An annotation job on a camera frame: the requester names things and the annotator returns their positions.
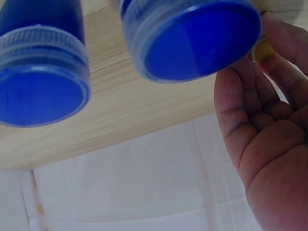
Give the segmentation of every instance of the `bottle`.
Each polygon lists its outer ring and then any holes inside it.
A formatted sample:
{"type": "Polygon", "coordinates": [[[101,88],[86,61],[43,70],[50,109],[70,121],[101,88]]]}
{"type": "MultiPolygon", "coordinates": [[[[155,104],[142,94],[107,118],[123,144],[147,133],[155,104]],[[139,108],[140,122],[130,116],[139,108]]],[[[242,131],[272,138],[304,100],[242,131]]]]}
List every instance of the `bottle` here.
{"type": "Polygon", "coordinates": [[[138,72],[159,83],[208,76],[246,55],[261,32],[251,0],[119,0],[138,72]]]}
{"type": "Polygon", "coordinates": [[[0,12],[0,123],[55,123],[89,99],[80,0],[7,0],[0,12]]]}

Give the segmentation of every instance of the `light wood surface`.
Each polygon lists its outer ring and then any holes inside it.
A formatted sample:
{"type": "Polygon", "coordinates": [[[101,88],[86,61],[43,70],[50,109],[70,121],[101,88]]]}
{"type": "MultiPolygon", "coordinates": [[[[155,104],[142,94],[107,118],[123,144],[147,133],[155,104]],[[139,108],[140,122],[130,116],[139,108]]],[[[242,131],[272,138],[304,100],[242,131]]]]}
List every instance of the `light wood surface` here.
{"type": "MultiPolygon", "coordinates": [[[[31,169],[98,150],[214,111],[215,75],[159,85],[134,70],[115,0],[83,0],[92,100],[76,116],[41,128],[0,126],[0,168],[31,169]]],[[[255,0],[308,28],[308,0],[255,0]]]]}

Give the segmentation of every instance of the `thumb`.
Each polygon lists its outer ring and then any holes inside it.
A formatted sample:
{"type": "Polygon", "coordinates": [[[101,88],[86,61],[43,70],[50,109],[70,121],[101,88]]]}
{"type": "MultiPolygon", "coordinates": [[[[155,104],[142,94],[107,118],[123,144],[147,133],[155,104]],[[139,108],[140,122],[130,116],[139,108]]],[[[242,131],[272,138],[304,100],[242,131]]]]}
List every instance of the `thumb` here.
{"type": "Polygon", "coordinates": [[[308,32],[284,23],[277,15],[263,15],[264,32],[272,48],[283,58],[297,65],[308,74],[308,32]]]}

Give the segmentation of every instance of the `hand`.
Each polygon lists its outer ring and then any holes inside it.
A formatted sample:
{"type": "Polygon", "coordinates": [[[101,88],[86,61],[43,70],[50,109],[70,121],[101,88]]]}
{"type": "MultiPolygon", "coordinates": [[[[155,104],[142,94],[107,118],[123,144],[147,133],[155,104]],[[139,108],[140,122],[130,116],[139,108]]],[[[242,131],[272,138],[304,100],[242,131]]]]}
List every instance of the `hand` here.
{"type": "Polygon", "coordinates": [[[263,16],[279,54],[217,74],[215,107],[247,200],[265,231],[308,231],[308,32],[263,16]],[[266,73],[290,104],[280,100],[266,73]]]}

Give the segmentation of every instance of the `blue bottle cap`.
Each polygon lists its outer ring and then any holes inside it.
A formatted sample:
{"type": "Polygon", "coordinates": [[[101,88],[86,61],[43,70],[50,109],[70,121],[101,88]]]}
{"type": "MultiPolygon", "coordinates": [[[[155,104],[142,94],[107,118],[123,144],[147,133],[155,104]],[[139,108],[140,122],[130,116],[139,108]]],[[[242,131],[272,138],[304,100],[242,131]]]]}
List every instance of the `blue bottle cap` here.
{"type": "Polygon", "coordinates": [[[87,51],[73,35],[37,25],[0,37],[0,123],[55,123],[80,111],[89,98],[87,51]]]}
{"type": "Polygon", "coordinates": [[[150,4],[132,6],[123,17],[124,26],[132,22],[130,11],[139,18],[136,33],[126,35],[136,68],[150,80],[172,83],[208,76],[242,58],[258,40],[260,15],[249,0],[172,2],[153,13],[146,12],[150,4]]]}

